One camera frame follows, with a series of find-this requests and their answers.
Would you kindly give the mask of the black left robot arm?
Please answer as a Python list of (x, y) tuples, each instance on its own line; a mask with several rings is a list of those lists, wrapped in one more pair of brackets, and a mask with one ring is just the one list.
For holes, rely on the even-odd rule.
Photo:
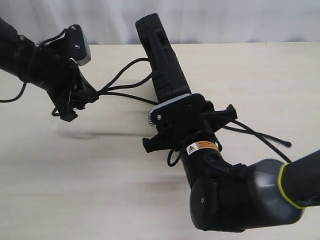
[(78, 24), (35, 44), (5, 20), (0, 21), (0, 68), (24, 85), (45, 90), (54, 104), (52, 115), (71, 122), (75, 110), (99, 99), (79, 67), (91, 60), (87, 38)]

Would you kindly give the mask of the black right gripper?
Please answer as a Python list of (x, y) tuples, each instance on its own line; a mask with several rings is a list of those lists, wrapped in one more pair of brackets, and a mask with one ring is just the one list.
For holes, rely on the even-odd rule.
[(142, 144), (147, 153), (161, 150), (180, 150), (185, 139), (198, 134), (212, 135), (222, 127), (237, 119), (236, 109), (230, 104), (225, 110), (215, 110), (212, 102), (205, 100), (200, 118), (194, 123), (159, 125), (158, 134), (152, 138), (143, 138)]

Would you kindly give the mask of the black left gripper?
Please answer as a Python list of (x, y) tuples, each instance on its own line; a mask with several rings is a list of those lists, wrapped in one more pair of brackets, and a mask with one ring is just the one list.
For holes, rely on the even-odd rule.
[(75, 110), (99, 99), (97, 90), (86, 80), (80, 66), (71, 58), (66, 39), (50, 41), (37, 48), (37, 86), (44, 89), (54, 104), (52, 115), (71, 122)]

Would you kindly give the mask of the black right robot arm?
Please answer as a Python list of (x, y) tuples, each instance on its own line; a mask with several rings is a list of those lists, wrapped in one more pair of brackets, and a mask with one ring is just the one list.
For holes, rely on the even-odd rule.
[(152, 108), (148, 120), (158, 133), (143, 146), (148, 153), (178, 152), (197, 229), (241, 233), (296, 223), (305, 208), (320, 204), (320, 153), (230, 164), (215, 133), (237, 118), (232, 105), (217, 111), (202, 95), (186, 94)]

